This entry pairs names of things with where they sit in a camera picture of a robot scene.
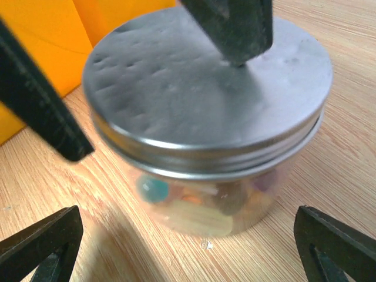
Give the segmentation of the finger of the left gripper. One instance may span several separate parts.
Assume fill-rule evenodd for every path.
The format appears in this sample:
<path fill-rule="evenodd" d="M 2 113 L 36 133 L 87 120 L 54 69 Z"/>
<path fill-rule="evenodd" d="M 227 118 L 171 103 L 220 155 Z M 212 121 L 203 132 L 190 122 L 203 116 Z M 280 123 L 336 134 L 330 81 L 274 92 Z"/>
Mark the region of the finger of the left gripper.
<path fill-rule="evenodd" d="M 242 66 L 273 44 L 272 0 L 181 1 L 233 66 Z"/>
<path fill-rule="evenodd" d="M 94 151 L 73 114 L 4 22 L 1 102 L 64 159 L 79 162 Z"/>

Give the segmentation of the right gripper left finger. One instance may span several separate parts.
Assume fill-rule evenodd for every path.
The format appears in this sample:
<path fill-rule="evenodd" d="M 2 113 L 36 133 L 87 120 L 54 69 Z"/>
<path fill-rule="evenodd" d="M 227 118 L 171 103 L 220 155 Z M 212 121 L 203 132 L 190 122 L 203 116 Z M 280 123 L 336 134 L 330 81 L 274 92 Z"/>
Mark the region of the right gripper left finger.
<path fill-rule="evenodd" d="M 69 281 L 83 236 L 78 206 L 63 208 L 1 241 L 1 281 Z"/>

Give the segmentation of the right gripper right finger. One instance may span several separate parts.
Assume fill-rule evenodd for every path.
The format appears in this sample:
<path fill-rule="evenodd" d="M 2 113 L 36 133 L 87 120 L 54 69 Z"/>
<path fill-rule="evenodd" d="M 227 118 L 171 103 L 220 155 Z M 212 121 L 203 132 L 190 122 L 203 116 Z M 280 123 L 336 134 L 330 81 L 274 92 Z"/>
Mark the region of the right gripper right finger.
<path fill-rule="evenodd" d="M 300 206 L 294 238 L 308 281 L 375 281 L 375 239 L 349 225 Z"/>

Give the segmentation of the orange three-compartment bin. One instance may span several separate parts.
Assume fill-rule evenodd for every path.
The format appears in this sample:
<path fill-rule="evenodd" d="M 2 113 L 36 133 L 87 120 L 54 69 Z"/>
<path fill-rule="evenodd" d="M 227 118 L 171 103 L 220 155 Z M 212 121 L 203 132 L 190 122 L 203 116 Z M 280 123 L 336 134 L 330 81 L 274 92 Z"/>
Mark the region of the orange three-compartment bin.
<path fill-rule="evenodd" d="M 137 16 L 175 6 L 173 0 L 1 0 L 9 26 L 61 97 L 80 84 L 92 48 Z"/>

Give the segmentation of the round metal lid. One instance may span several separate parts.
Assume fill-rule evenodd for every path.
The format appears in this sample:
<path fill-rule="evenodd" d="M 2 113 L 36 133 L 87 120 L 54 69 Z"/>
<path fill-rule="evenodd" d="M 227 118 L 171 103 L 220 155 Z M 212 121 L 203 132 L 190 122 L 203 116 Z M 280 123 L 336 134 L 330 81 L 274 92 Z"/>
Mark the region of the round metal lid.
<path fill-rule="evenodd" d="M 106 35 L 82 86 L 93 122 L 124 159 L 184 179 L 264 170 L 315 135 L 333 82 L 325 48 L 274 18 L 266 53 L 234 68 L 181 7 Z"/>

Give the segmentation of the clear plastic jar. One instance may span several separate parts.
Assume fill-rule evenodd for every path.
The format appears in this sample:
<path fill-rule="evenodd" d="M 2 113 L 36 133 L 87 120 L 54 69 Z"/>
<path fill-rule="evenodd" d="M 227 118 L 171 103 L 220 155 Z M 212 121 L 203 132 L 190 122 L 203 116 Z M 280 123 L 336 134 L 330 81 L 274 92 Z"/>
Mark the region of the clear plastic jar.
<path fill-rule="evenodd" d="M 142 171 L 136 191 L 148 212 L 172 230 L 201 237 L 245 231 L 270 210 L 324 108 L 221 108 L 156 139 L 136 136 L 124 154 Z"/>

